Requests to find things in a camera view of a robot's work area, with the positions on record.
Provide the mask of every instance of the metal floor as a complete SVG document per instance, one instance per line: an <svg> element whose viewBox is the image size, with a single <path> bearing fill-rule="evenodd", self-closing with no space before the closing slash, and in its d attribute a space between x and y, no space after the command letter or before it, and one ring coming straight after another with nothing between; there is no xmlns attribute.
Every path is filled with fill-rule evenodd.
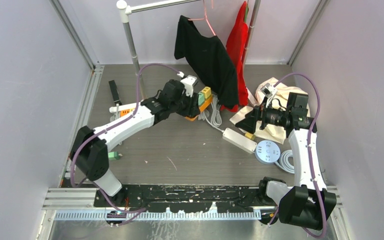
<svg viewBox="0 0 384 240"><path fill-rule="evenodd" d="M171 65L193 75L189 65ZM265 80L280 79L291 73L288 65L247 65L244 71L245 83L252 93ZM169 69L151 66L144 71L146 92L154 96L170 79L178 79ZM112 116L109 107L114 106L108 81L115 80L123 104L136 100L136 76L133 65L106 65L94 101L89 126L95 128L109 122ZM287 79L288 86L295 84ZM199 83L195 90L204 85ZM222 111L222 129L239 131L229 121L232 112ZM289 143L279 145L282 151L290 149ZM293 185L294 176L277 166L264 165L254 154L222 139L222 134L206 121L190 122L172 114L167 120L142 130L117 146L114 151L123 154L117 161L110 162L110 169L124 184L188 184L188 185L257 185L263 177L283 179ZM79 181L82 174L76 174Z"/></svg>
<svg viewBox="0 0 384 240"><path fill-rule="evenodd" d="M337 240L330 219L327 226L326 236L322 239ZM104 221L56 221L49 240L62 239L308 240L312 238L308 237L301 227L276 223L269 228L257 220L135 221L119 228L110 228Z"/></svg>

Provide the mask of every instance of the clothes hanger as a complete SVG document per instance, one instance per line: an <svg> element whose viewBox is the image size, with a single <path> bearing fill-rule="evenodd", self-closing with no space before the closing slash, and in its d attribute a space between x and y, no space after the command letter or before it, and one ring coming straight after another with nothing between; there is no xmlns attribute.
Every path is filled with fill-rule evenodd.
<svg viewBox="0 0 384 240"><path fill-rule="evenodd" d="M212 34L215 36L216 33L214 32L213 27L211 27L211 24L210 24L210 22L208 21L208 17L207 17L207 7L206 7L206 4L205 4L205 0L202 0L202 1L203 1L203 3L204 3L204 18L189 19L189 21L205 20L206 23L208 24L209 29L211 29ZM214 8L213 0L211 0L211 8L212 8L212 9Z"/></svg>

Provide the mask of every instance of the white wall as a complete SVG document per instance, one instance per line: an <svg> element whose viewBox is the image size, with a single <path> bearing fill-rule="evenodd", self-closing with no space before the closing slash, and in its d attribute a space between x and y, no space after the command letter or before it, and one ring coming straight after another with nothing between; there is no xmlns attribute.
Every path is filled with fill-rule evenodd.
<svg viewBox="0 0 384 240"><path fill-rule="evenodd" d="M127 0L131 6L154 3L159 0ZM117 0L61 0L73 19L82 40L91 46L89 52L101 64L131 64ZM244 0L214 0L211 9L207 0L208 19L215 33L226 44L235 23L239 7ZM307 25L318 0L262 0L255 25L247 63L277 64L288 62ZM250 14L254 1L249 1ZM176 61L174 48L180 15L201 18L201 1L134 13L130 26L140 63L186 63ZM196 22L204 36L211 31L204 21Z"/></svg>
<svg viewBox="0 0 384 240"><path fill-rule="evenodd" d="M0 240L36 236L89 74L49 0L0 1Z"/></svg>
<svg viewBox="0 0 384 240"><path fill-rule="evenodd" d="M320 90L319 159L355 239L384 239L384 1L330 1L293 69Z"/></svg>

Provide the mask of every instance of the white power strip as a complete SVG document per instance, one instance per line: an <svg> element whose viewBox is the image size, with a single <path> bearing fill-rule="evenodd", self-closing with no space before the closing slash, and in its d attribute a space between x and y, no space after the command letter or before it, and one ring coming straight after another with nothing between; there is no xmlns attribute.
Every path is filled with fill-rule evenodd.
<svg viewBox="0 0 384 240"><path fill-rule="evenodd" d="M223 132L223 139L236 147L244 150L245 152L252 154L257 147L257 143L246 136L237 133L236 131L226 128Z"/></svg>

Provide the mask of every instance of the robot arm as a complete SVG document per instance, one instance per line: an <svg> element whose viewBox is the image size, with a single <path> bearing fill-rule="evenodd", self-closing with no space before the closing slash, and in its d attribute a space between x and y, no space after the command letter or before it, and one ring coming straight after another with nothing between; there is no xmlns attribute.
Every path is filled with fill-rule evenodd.
<svg viewBox="0 0 384 240"><path fill-rule="evenodd" d="M326 219L336 205L336 195L327 192L320 172L315 124L310 134L310 151L315 175L315 178L312 178L307 139L314 119L307 117L308 95L291 92L286 108L274 109L271 101L276 95L276 89L266 84L261 90L266 96L261 106L256 106L235 126L250 133L255 132L257 121L261 121L260 129L264 129L267 124L283 127L292 148L295 179L294 187L289 188L280 179L265 177L260 182L260 190L278 205L278 217L281 223L321 230L323 228L321 205L316 191L321 193ZM317 181L318 189L315 189L314 180Z"/></svg>
<svg viewBox="0 0 384 240"><path fill-rule="evenodd" d="M170 80L156 96L143 100L134 117L123 124L118 125L132 113L94 129L88 126L80 128L71 149L71 156L74 156L79 146L92 135L102 130L105 130L105 133L94 138L81 150L76 166L109 196L115 196L123 185L109 169L108 152L133 134L167 119L172 113L189 118L199 115L198 94L194 93L196 83L197 78L194 76L188 76L181 81Z"/></svg>

